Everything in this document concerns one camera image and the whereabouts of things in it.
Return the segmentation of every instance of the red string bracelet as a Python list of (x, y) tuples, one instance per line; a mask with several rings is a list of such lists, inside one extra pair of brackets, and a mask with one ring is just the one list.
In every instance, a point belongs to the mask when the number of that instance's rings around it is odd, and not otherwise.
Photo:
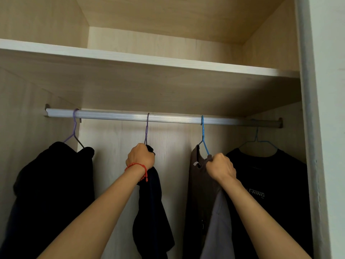
[(127, 168), (125, 169), (125, 171), (126, 171), (129, 167), (131, 167), (131, 166), (133, 166), (133, 165), (136, 165), (136, 164), (138, 164), (138, 165), (144, 167), (144, 169), (145, 169), (145, 174), (144, 174), (144, 176), (140, 179), (140, 181), (143, 180), (143, 179), (146, 177), (146, 182), (148, 182), (148, 178), (147, 178), (147, 169), (146, 169), (146, 166), (143, 165), (143, 164), (140, 164), (140, 163), (131, 163), (130, 165), (127, 166)]

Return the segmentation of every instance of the clothes hanger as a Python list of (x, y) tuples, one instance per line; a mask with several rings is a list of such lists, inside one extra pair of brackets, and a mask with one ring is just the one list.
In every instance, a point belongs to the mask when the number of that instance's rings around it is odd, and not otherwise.
[(201, 145), (201, 143), (204, 143), (207, 155), (210, 155), (210, 153), (208, 152), (206, 143), (205, 143), (205, 127), (204, 127), (204, 116), (203, 115), (201, 115), (201, 125), (203, 126), (203, 140), (198, 145)]
[(76, 135), (75, 135), (75, 130), (76, 130), (76, 128), (77, 128), (77, 121), (76, 121), (76, 119), (75, 119), (75, 112), (78, 111), (78, 110), (79, 110), (79, 109), (76, 108), (76, 109), (74, 109), (74, 111), (73, 111), (73, 121), (74, 121), (73, 133), (72, 133), (65, 141), (63, 141), (63, 142), (65, 143), (65, 142), (67, 142), (69, 139), (71, 139), (72, 137), (74, 137), (74, 138), (78, 141), (78, 143), (81, 145), (81, 147), (85, 148), (85, 147), (83, 146), (83, 144), (78, 140), (78, 138), (77, 138)]
[(147, 132), (148, 132), (148, 129), (149, 129), (149, 115), (150, 115), (150, 113), (147, 114), (145, 140), (144, 140), (144, 144), (146, 144), (146, 145), (147, 145)]
[(274, 148), (276, 148), (278, 150), (278, 147), (276, 147), (274, 144), (272, 144), (270, 141), (259, 141), (258, 139), (258, 132), (259, 132), (259, 127), (256, 128), (256, 133), (255, 133), (255, 138), (254, 141), (246, 141), (244, 144), (242, 144), (239, 148), (241, 148), (242, 146), (244, 146), (246, 143), (269, 143), (271, 146), (273, 146)]

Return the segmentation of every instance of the metal rod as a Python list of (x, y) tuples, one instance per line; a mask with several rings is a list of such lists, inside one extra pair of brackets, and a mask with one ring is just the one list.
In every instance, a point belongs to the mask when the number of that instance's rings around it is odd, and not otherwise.
[[(68, 117), (73, 118), (73, 110), (46, 108), (47, 117)], [(76, 118), (81, 119), (101, 119), (101, 120), (121, 120), (121, 121), (147, 121), (147, 114), (143, 113), (116, 113), (78, 110), (75, 112)], [(175, 122), (180, 124), (201, 124), (201, 117), (195, 116), (173, 116), (173, 115), (149, 115), (149, 122)], [(204, 124), (215, 125), (237, 125), (282, 128), (282, 119), (278, 121), (262, 121), (235, 118), (215, 118), (204, 117)]]

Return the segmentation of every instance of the garment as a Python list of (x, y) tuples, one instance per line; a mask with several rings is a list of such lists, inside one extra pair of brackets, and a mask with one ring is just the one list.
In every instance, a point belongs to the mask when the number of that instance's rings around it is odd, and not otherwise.
[(95, 200), (93, 155), (56, 142), (19, 172), (1, 259), (37, 258)]
[[(281, 150), (255, 157), (236, 148), (227, 157), (247, 191), (313, 257), (307, 166)], [(236, 259), (258, 258), (230, 199), (228, 203)]]
[[(147, 145), (149, 152), (153, 148)], [(139, 211), (133, 224), (133, 239), (142, 259), (167, 259), (174, 237), (162, 204), (162, 189), (157, 170), (147, 171), (148, 181), (141, 180)]]
[(226, 196), (225, 191), (220, 189), (213, 205), (211, 222), (200, 259), (235, 259)]
[(203, 159), (197, 145), (192, 151), (189, 165), (188, 195), (183, 235), (183, 258), (200, 258), (211, 221), (213, 205), (219, 184), (206, 171), (209, 155)]

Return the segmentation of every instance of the hand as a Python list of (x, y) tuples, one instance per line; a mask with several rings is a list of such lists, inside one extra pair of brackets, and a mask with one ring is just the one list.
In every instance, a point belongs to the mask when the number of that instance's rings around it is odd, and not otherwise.
[(136, 147), (133, 147), (128, 154), (126, 165), (128, 166), (132, 163), (143, 164), (146, 169), (149, 170), (155, 164), (155, 154), (150, 153), (146, 145), (139, 143)]
[(213, 157), (213, 161), (207, 162), (206, 170), (219, 184), (221, 184), (224, 178), (229, 176), (236, 179), (236, 170), (233, 163), (230, 162), (230, 159), (222, 153), (216, 154)]

